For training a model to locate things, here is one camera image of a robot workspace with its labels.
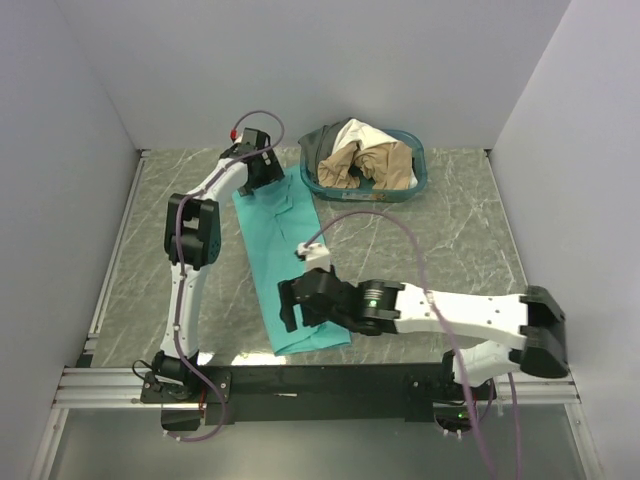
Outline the beige t shirt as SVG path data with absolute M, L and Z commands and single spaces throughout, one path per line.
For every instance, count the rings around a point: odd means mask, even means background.
M 317 167 L 318 183 L 325 188 L 355 189 L 360 179 L 350 173 L 356 168 L 378 190 L 407 190 L 413 178 L 412 149 L 394 142 L 361 149 L 350 142 Z

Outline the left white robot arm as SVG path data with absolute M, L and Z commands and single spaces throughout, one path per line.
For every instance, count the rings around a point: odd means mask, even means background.
M 207 177 L 188 192 L 169 198 L 164 250 L 171 264 L 171 297 L 166 330 L 151 369 L 176 401 L 193 399 L 200 388 L 194 372 L 199 312 L 207 275 L 221 251 L 220 209 L 235 193 L 251 195 L 283 178 L 270 136 L 246 128 L 232 137 L 231 147 Z

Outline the aluminium frame rail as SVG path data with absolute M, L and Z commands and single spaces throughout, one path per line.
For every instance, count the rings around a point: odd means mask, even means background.
M 513 375 L 520 405 L 579 404 L 575 383 Z M 159 409 L 140 401 L 142 380 L 125 368 L 66 368 L 61 375 L 54 409 Z

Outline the dark grey t shirt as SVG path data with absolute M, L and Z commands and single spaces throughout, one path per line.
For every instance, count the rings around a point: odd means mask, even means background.
M 338 133 L 349 121 L 350 118 L 346 118 L 333 124 L 326 124 L 299 138 L 301 163 L 306 167 L 310 177 L 317 177 L 319 162 L 332 154 Z

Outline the teal t shirt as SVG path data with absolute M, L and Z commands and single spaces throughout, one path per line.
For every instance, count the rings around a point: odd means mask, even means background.
M 294 308 L 296 331 L 287 332 L 280 318 L 277 285 L 304 273 L 295 251 L 320 230 L 311 192 L 299 169 L 287 168 L 283 180 L 252 195 L 234 195 L 233 201 L 273 353 L 284 356 L 349 345 L 351 334 L 343 327 L 332 323 L 303 326 L 298 306 Z

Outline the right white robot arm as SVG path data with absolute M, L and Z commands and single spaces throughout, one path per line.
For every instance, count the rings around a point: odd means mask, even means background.
M 452 399 L 514 371 L 543 379 L 569 373 L 566 316 L 540 286 L 502 296 L 425 292 L 385 280 L 352 285 L 315 268 L 279 282 L 278 292 L 280 318 L 289 332 L 331 322 L 366 336 L 452 332 L 478 339 L 456 351 L 452 365 L 439 374 L 440 390 Z

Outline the teal plastic laundry basket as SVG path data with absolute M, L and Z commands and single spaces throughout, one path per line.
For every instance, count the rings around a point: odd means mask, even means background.
M 309 148 L 302 148 L 299 160 L 299 171 L 302 182 L 309 188 L 312 194 L 325 201 L 371 201 L 400 203 L 409 200 L 420 193 L 427 185 L 428 172 L 425 149 L 418 137 L 397 129 L 384 129 L 384 132 L 396 140 L 400 140 L 412 149 L 412 169 L 417 184 L 405 190 L 374 189 L 373 181 L 365 179 L 362 173 L 356 169 L 360 179 L 360 186 L 356 189 L 324 188 L 316 182 L 316 174 L 312 172 L 312 162 L 309 160 Z

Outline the white t shirt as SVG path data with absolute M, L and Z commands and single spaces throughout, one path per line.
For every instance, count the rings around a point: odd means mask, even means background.
M 361 122 L 357 119 L 351 119 L 338 133 L 333 146 L 332 154 L 335 153 L 338 149 L 346 146 L 350 142 L 357 142 L 361 149 L 366 149 L 381 144 L 402 141 L 396 140 L 390 135 L 384 133 L 382 130 L 372 127 L 369 124 Z M 414 187 L 416 184 L 417 180 L 413 173 L 411 187 Z

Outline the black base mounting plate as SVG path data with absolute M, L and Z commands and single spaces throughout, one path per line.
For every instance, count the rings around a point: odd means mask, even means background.
M 451 364 L 244 365 L 204 366 L 214 383 L 197 382 L 190 392 L 146 373 L 144 405 L 159 406 L 172 431 L 195 430 L 196 415 L 208 425 L 258 421 L 400 418 L 431 422 L 434 412 L 463 405 Z M 175 407 L 193 414 L 174 415 Z

